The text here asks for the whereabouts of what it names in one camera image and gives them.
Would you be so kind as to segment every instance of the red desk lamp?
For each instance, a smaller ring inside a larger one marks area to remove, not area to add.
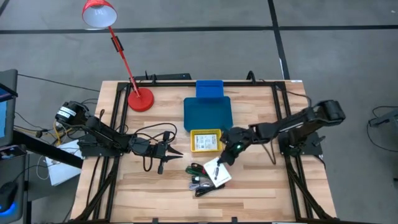
[[[134,91],[130,93],[128,98],[129,106],[135,111],[146,111],[151,108],[154,104],[154,95],[149,89],[138,89],[137,83],[130,71],[129,64],[123,54],[124,49],[111,28],[111,25],[114,24],[118,18],[118,14],[114,10],[113,6],[105,0],[87,0],[83,7],[82,16],[84,22],[89,26],[95,28],[108,28],[111,32],[113,44],[116,47],[116,51],[119,52],[123,59],[134,88]]]

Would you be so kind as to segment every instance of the gray floor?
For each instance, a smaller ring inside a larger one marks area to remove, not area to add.
[[[85,29],[85,0],[12,0],[0,30]],[[115,0],[114,27],[270,26],[267,1]],[[397,1],[277,0],[280,26],[398,24]],[[324,128],[327,174],[338,216],[344,220],[396,223],[398,154],[370,144],[366,123],[371,109],[397,105],[398,30],[281,32],[291,79],[303,80],[314,101],[336,99],[346,121]],[[118,34],[136,75],[189,72],[195,79],[281,79],[273,31]],[[127,74],[108,34],[0,35],[0,70],[100,89],[103,80]],[[59,106],[97,93],[19,77],[17,111],[50,127]],[[16,123],[28,127],[19,118]],[[371,129],[376,142],[397,149],[389,126]],[[60,222],[77,181],[59,194],[34,202],[33,222]]]

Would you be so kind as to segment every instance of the yellow box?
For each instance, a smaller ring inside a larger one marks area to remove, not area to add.
[[[220,129],[191,130],[192,152],[218,152],[223,150]]]

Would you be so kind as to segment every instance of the wooden tabletop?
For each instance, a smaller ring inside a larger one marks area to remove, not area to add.
[[[96,116],[105,109],[102,122],[108,125],[111,121],[117,84],[118,82],[103,82],[99,94]],[[294,93],[305,94],[302,82],[286,81],[286,87]],[[155,96],[153,107],[143,113],[128,109],[127,133],[133,133],[144,126],[171,122],[178,128],[172,147],[184,153],[183,159],[166,163],[164,173],[158,175],[159,160],[154,160],[150,172],[144,172],[142,157],[133,153],[122,156],[114,195],[112,222],[151,222],[152,218],[159,218],[160,222],[230,222],[231,217],[237,217],[242,222],[295,220],[285,161],[279,153],[277,140],[273,142],[276,166],[272,165],[261,146],[252,145],[239,155],[233,166],[227,166],[232,180],[227,182],[224,189],[195,197],[194,192],[188,189],[191,176],[184,172],[185,168],[192,162],[204,164],[220,154],[190,151],[190,135],[183,127],[183,100],[186,97],[195,97],[195,87],[151,87],[150,89]],[[224,94],[231,98],[235,126],[247,128],[249,124],[277,120],[271,88],[268,86],[226,86]],[[281,110],[284,111],[281,95],[279,99]],[[289,94],[289,103],[292,113],[307,106],[304,97],[291,94]],[[119,105],[116,127],[119,126],[121,108],[122,104]],[[147,129],[145,133],[153,136],[167,128],[160,126]],[[302,156],[302,160],[309,191],[327,213],[335,216],[323,164],[313,156]],[[86,207],[95,161],[96,158],[84,161],[71,218],[77,217]],[[94,196],[98,188],[101,164],[102,161],[97,167],[90,197]],[[301,214],[304,217],[302,194],[299,189],[297,192]],[[101,206],[100,217],[104,217],[105,202]]]

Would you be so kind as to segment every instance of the black mouse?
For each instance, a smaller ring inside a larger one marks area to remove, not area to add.
[[[5,212],[11,207],[17,189],[18,184],[15,182],[7,182],[0,187],[0,212]]]

